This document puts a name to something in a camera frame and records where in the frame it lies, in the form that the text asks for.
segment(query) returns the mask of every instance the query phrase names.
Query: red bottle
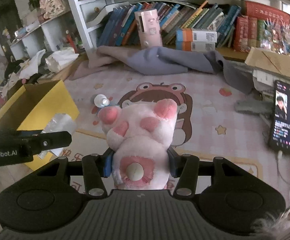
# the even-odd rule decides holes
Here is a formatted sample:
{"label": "red bottle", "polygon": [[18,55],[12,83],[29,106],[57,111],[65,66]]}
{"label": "red bottle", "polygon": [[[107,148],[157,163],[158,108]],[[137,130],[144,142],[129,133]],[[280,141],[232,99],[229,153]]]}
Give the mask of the red bottle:
{"label": "red bottle", "polygon": [[73,40],[72,40],[72,37],[70,36],[69,34],[69,31],[67,30],[66,31],[66,39],[68,41],[68,43],[70,44],[70,46],[74,49],[75,53],[77,53],[77,47],[76,45],[74,44]]}

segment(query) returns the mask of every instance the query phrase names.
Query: small white bottle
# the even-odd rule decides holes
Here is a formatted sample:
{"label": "small white bottle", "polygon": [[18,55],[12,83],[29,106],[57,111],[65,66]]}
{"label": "small white bottle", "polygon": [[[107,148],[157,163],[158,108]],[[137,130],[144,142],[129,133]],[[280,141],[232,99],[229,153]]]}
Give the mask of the small white bottle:
{"label": "small white bottle", "polygon": [[99,94],[95,97],[94,104],[98,108],[102,108],[109,105],[109,99],[105,95]]}

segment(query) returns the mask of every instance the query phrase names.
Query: barcode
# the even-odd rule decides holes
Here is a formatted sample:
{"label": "barcode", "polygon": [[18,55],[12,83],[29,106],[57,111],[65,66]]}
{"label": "barcode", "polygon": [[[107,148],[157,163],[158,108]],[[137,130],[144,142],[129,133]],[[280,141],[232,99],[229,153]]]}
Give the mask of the barcode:
{"label": "barcode", "polygon": [[215,33],[206,33],[206,39],[207,41],[214,41],[216,39]]}
{"label": "barcode", "polygon": [[206,51],[214,50],[214,46],[213,46],[212,44],[207,43],[207,44],[205,45],[205,50],[206,50]]}

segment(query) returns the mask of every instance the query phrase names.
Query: silver screw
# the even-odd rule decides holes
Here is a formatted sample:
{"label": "silver screw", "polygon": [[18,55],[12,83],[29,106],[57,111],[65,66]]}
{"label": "silver screw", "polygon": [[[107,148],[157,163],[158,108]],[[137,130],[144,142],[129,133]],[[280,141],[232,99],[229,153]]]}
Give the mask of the silver screw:
{"label": "silver screw", "polygon": [[104,190],[102,190],[101,188],[92,188],[88,191],[88,193],[91,196],[98,197],[104,194]]}
{"label": "silver screw", "polygon": [[176,193],[180,196],[189,196],[192,194],[192,191],[189,188],[182,187],[176,190]]}

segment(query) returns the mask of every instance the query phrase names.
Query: ribbed black surface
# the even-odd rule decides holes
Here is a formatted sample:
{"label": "ribbed black surface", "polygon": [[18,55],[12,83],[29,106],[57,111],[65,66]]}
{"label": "ribbed black surface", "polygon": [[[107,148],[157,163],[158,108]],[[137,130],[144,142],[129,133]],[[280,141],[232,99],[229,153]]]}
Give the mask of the ribbed black surface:
{"label": "ribbed black surface", "polygon": [[189,201],[173,199],[167,190],[114,190],[90,201],[82,214],[63,228],[42,234],[5,229],[0,240],[264,240],[235,236],[208,224]]}

